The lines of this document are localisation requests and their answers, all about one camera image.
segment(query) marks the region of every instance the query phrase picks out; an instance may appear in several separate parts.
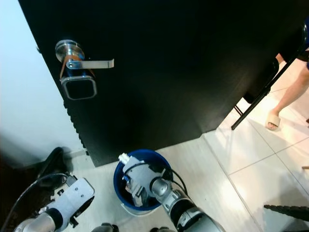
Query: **foot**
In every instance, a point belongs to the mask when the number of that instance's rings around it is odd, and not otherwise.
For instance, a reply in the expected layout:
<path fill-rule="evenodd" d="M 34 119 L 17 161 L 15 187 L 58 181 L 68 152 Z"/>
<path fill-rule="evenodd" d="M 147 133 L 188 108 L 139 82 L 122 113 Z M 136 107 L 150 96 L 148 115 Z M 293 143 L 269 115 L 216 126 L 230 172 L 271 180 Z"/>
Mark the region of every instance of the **foot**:
<path fill-rule="evenodd" d="M 269 112 L 269 114 L 270 114 L 270 115 L 279 116 L 279 112 L 276 111 L 275 109 L 272 109 L 272 110 Z M 275 125 L 275 124 L 273 124 L 273 123 L 271 123 L 271 122 L 268 122 L 267 128 L 273 131 L 273 130 L 277 129 L 278 126 Z"/>

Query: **beige slipper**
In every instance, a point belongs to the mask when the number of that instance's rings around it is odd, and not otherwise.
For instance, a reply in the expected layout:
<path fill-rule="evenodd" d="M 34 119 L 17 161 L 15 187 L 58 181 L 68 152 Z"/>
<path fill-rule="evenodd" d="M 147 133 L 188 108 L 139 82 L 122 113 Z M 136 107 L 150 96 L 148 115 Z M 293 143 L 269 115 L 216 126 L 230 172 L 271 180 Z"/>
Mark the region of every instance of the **beige slipper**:
<path fill-rule="evenodd" d="M 268 127 L 268 124 L 271 123 L 271 124 L 274 124 L 275 126 L 277 126 L 276 128 L 269 128 Z M 267 116 L 267 119 L 266 119 L 266 122 L 265 122 L 265 127 L 269 130 L 272 130 L 272 131 L 275 131 L 276 129 L 279 128 L 279 125 L 280 125 L 280 118 L 276 115 L 273 115 L 273 114 L 268 114 Z"/>

